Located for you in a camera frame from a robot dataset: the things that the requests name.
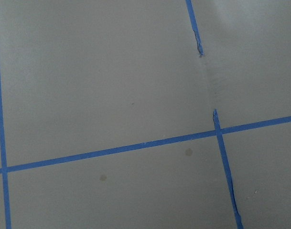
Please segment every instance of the stain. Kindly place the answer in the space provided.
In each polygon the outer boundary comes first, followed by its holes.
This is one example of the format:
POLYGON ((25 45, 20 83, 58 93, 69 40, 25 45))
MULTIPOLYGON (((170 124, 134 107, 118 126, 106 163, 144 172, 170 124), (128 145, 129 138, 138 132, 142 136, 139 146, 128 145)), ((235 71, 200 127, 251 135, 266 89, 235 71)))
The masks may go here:
POLYGON ((186 149, 186 151, 185 151, 186 156, 192 156, 192 154, 193 154, 192 149, 190 149, 190 148, 186 149))
POLYGON ((99 178, 100 181, 105 181, 106 179, 107 179, 107 176, 104 175, 104 174, 101 175, 100 178, 99 178))

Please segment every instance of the tape line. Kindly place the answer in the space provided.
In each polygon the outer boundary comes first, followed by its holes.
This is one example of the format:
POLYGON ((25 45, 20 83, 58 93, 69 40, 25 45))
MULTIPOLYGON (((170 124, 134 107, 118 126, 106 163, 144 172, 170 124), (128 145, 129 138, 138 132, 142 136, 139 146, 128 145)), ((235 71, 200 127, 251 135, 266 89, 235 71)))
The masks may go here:
POLYGON ((289 122, 291 122, 291 116, 283 117, 283 118, 275 118, 275 119, 270 119, 267 121, 261 121, 261 122, 256 122, 256 123, 237 125, 233 127, 227 127, 227 128, 222 129, 221 131, 222 131, 222 134, 229 134, 233 132, 256 129, 260 127, 278 125, 278 124, 289 123, 289 122))
POLYGON ((229 193, 230 193, 232 208, 233 208, 233 212, 234 212, 235 218, 236 218, 237 229, 243 229, 241 216, 240 216, 240 214, 239 214, 239 212, 237 210, 235 193, 234 193, 234 190, 233 190, 231 170, 230 170, 230 167, 229 167, 226 148, 225 148, 225 144, 224 144, 224 140, 223 140, 223 134, 222 134, 222 131, 221 131, 221 126, 220 126, 220 122, 219 122, 218 114, 217 114, 216 110, 214 110, 214 112, 213 112, 213 121, 214 121, 215 130, 216 130, 216 137, 217 137, 217 141, 218 141, 218 146, 220 148, 221 157, 222 157, 222 161, 223 161, 224 171, 225 171, 225 175, 226 175, 226 179, 227 179, 227 184, 228 184, 228 189, 229 189, 229 193))
POLYGON ((198 27, 197 27, 197 22, 196 22, 196 17, 195 17, 194 10, 193 10, 193 5, 192 5, 191 0, 185 0, 185 2, 187 4, 192 29, 193 29, 194 34, 195 34, 195 38, 196 38, 196 42, 197 42, 197 49, 199 51, 199 54, 202 56, 204 54, 204 50, 202 47, 202 41, 201 41, 201 37, 199 35, 199 31, 198 31, 198 27))
POLYGON ((3 181, 5 223, 6 223, 6 229, 11 229, 11 209, 10 209, 10 197, 9 197, 8 177, 7 177, 7 160, 6 160, 5 133, 4 133, 4 121, 3 121, 3 107, 2 107, 1 73, 0 73, 0 151, 1 151, 1 164, 2 164, 1 171, 2 171, 2 181, 3 181))
POLYGON ((128 151, 137 150, 137 149, 144 149, 144 148, 149 148, 149 147, 154 147, 154 146, 162 146, 162 145, 167 145, 167 144, 172 144, 172 143, 177 143, 177 142, 195 140, 195 139, 204 138, 204 137, 211 137, 215 135, 216 135, 215 131, 212 130, 212 131, 207 131, 207 132, 202 132, 202 133, 197 133, 197 134, 192 134, 192 135, 184 135, 184 136, 172 137, 172 138, 167 138, 163 140, 139 143, 139 144, 134 144, 134 145, 129 145, 129 146, 121 146, 121 147, 112 148, 112 149, 99 150, 99 151, 78 154, 78 155, 73 155, 73 156, 65 156, 65 157, 60 157, 60 158, 55 158, 55 159, 50 159, 50 160, 45 160, 45 161, 28 163, 24 165, 11 166, 11 167, 8 167, 8 172, 14 172, 14 171, 19 171, 19 170, 25 170, 25 169, 37 168, 37 167, 43 167, 43 166, 49 166, 49 165, 56 165, 56 164, 65 163, 65 162, 82 160, 86 158, 117 154, 117 153, 128 152, 128 151))

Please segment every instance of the water spot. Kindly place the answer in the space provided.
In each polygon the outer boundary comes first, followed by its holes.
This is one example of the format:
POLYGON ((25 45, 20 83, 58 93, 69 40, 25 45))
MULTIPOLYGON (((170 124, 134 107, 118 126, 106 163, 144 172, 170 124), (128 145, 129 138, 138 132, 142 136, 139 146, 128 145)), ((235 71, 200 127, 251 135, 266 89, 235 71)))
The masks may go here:
POLYGON ((106 179, 107 179, 107 176, 104 175, 104 174, 101 175, 100 178, 99 178, 100 181, 105 181, 106 179))
POLYGON ((192 154, 193 154, 192 149, 190 149, 190 148, 186 149, 186 151, 185 151, 186 156, 192 156, 192 154))

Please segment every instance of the gray painted floor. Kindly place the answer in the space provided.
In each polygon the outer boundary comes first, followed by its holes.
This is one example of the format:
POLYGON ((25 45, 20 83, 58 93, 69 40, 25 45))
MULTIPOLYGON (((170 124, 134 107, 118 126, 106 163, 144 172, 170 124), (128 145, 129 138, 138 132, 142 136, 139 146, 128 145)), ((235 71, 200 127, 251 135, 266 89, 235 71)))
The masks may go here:
MULTIPOLYGON (((0 0, 8 165, 291 115, 291 0, 0 0)), ((291 123, 224 135, 246 229, 291 229, 291 123)), ((9 173, 13 229, 234 229, 216 137, 9 173)), ((0 229, 5 228, 0 175, 0 229)))

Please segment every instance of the tape grid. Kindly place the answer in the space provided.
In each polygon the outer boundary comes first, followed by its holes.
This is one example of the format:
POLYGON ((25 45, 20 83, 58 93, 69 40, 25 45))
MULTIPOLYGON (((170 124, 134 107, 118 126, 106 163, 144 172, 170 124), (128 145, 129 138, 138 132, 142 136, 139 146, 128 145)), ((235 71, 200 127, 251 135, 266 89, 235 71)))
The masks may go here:
MULTIPOLYGON (((197 41, 197 48, 199 50, 200 55, 203 55, 203 48, 201 45, 201 39, 194 15, 194 10, 192 6, 191 0, 186 0, 189 17, 192 25, 192 29, 195 33, 195 38, 197 41)), ((9 187, 8 187, 8 172, 14 172, 14 171, 20 171, 25 169, 31 169, 31 168, 37 168, 37 167, 43 167, 48 165, 56 165, 60 163, 66 163, 71 161, 77 161, 82 160, 86 158, 92 158, 97 156, 104 156, 104 155, 110 155, 110 154, 116 154, 121 152, 128 152, 132 150, 138 150, 148 147, 155 147, 155 146, 162 146, 166 144, 173 144, 177 142, 184 142, 184 141, 190 141, 205 137, 211 137, 216 136, 218 139, 218 144, 221 151, 221 157, 224 165, 224 170, 226 174, 227 184, 231 196, 231 201, 234 209, 234 214, 237 222, 237 228, 242 229, 243 225, 241 222, 241 217, 238 213, 235 196, 234 196, 234 190, 233 190, 233 184, 232 184, 232 177, 231 177, 231 171, 226 155, 226 149, 225 144, 223 140, 223 134, 229 134, 233 132, 239 132, 239 131, 245 131, 249 129, 255 129, 255 128, 261 128, 266 127, 270 125, 278 125, 283 123, 291 122, 291 116, 283 117, 283 118, 277 118, 277 119, 271 119, 267 121, 262 122, 256 122, 256 123, 250 123, 245 125, 238 125, 233 127, 227 127, 227 128, 220 128, 220 123, 218 120, 217 111, 214 111, 214 123, 215 123, 215 130, 202 132, 202 133, 196 133, 191 135, 184 135, 184 136, 178 136, 178 137, 172 137, 157 141, 151 141, 151 142, 145 142, 145 143, 139 143, 129 146, 122 146, 117 147, 113 149, 106 149, 106 150, 100 150, 100 151, 94 151, 84 154, 78 154, 73 156, 66 156, 61 158, 55 158, 50 160, 44 160, 44 161, 38 161, 23 165, 17 165, 17 166, 11 166, 7 167, 7 159, 6 159, 6 147, 5 147, 5 133, 4 133, 4 121, 3 121, 3 108, 2 108, 2 92, 1 92, 1 77, 0 77, 0 151, 1 151, 1 165, 2 168, 0 168, 0 174, 2 174, 2 182, 3 182, 3 195, 4 195, 4 208, 5 208, 5 222, 6 222, 6 229, 11 229, 11 212, 10 212, 10 198, 9 198, 9 187)))

